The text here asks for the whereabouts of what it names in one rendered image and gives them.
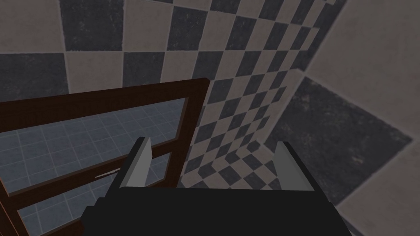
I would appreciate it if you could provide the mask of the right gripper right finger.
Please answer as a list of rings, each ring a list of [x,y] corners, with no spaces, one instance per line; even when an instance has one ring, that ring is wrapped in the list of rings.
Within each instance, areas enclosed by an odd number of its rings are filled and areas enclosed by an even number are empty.
[[[320,186],[289,142],[277,142],[274,167],[282,190],[321,191]]]

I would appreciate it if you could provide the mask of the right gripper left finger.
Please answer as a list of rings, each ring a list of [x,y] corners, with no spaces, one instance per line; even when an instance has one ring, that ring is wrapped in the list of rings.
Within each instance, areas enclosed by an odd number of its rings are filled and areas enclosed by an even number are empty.
[[[139,137],[115,176],[113,188],[145,187],[151,160],[151,139]]]

